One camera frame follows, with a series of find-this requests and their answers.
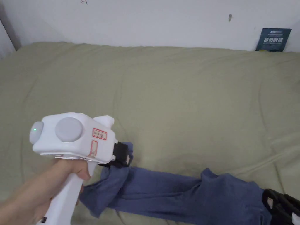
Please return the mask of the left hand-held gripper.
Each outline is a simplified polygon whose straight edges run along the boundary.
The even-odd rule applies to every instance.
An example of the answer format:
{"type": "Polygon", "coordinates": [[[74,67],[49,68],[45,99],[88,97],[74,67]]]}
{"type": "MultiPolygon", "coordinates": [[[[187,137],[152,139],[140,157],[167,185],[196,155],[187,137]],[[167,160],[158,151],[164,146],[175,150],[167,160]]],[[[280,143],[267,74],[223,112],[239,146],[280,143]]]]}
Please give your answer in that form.
{"type": "MultiPolygon", "coordinates": [[[[35,122],[30,130],[33,151],[55,158],[87,161],[93,175],[96,165],[128,167],[132,162],[126,144],[116,139],[112,131],[114,118],[91,118],[83,113],[49,115],[35,122]]],[[[83,184],[76,174],[68,176],[63,188],[51,201],[39,225],[70,225],[83,184]]]]}

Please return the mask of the person's left hand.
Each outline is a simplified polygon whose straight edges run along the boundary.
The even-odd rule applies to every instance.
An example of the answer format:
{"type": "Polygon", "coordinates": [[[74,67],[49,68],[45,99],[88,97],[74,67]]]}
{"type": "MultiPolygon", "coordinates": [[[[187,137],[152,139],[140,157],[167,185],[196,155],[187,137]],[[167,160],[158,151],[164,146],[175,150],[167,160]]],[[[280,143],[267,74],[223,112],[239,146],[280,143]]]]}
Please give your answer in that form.
{"type": "Polygon", "coordinates": [[[1,203],[1,225],[34,225],[48,211],[70,174],[88,181],[91,176],[85,160],[55,160],[46,170],[24,183],[1,203]]]}

